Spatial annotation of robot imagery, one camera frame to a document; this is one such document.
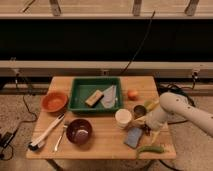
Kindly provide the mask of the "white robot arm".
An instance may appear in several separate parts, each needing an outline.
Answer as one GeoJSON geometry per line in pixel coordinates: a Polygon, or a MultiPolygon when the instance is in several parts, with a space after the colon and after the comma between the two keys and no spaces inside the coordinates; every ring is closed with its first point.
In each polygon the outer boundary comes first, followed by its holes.
{"type": "Polygon", "coordinates": [[[148,126],[152,131],[151,143],[154,143],[168,116],[172,114],[184,117],[213,137],[213,114],[189,105],[182,95],[171,92],[161,94],[157,107],[145,116],[135,119],[132,124],[136,127],[148,126]]]}

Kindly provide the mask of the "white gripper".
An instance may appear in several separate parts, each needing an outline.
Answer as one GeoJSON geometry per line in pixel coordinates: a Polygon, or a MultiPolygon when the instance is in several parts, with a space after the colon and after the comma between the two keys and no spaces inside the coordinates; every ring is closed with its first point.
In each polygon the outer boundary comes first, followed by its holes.
{"type": "Polygon", "coordinates": [[[143,130],[143,132],[146,135],[150,135],[150,143],[151,144],[154,144],[156,142],[159,134],[161,133],[160,130],[157,130],[157,131],[151,130],[150,131],[150,128],[146,124],[146,117],[145,116],[142,116],[142,117],[139,117],[139,118],[133,120],[132,125],[135,126],[135,127],[141,127],[141,129],[143,130]]]}

